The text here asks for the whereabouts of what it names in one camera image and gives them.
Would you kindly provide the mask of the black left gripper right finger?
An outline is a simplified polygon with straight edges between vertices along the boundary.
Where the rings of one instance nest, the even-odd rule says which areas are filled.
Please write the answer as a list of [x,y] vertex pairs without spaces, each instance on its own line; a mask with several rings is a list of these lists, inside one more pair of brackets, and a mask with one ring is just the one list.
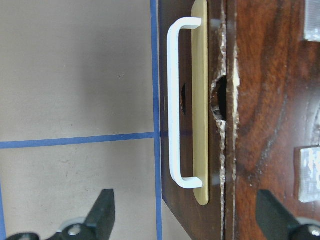
[[256,198],[256,222],[268,240],[318,240],[320,223],[296,218],[269,191],[261,189]]

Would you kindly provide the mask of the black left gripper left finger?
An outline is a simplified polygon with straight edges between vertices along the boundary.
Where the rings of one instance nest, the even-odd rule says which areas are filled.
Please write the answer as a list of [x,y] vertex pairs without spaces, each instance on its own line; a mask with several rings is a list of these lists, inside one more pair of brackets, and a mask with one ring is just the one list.
[[50,240],[108,240],[116,219],[114,190],[104,189],[82,223],[70,223]]

